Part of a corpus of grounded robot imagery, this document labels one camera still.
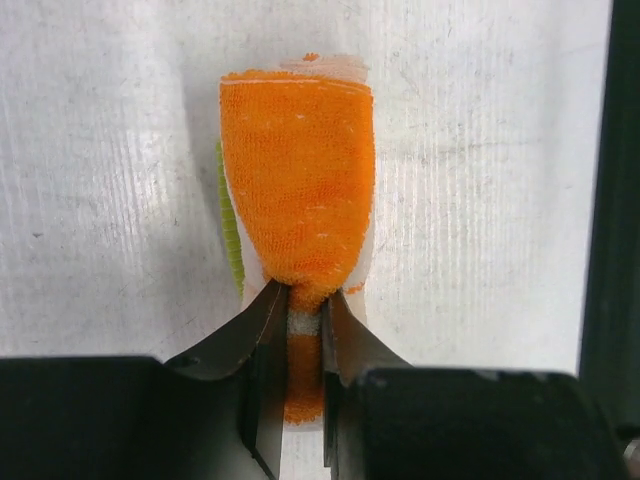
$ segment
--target folded towel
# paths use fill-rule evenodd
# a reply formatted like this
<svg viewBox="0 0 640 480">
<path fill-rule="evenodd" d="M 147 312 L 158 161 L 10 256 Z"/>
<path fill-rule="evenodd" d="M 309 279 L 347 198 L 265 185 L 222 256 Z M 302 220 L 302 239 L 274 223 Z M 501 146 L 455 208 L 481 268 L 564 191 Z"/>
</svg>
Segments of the folded towel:
<svg viewBox="0 0 640 480">
<path fill-rule="evenodd" d="M 366 73 L 356 57 L 310 54 L 220 82 L 221 208 L 236 280 L 244 274 L 242 307 L 271 278 L 292 286 L 285 405 L 292 424 L 322 413 L 321 303 L 343 288 L 365 321 L 375 176 Z"/>
</svg>

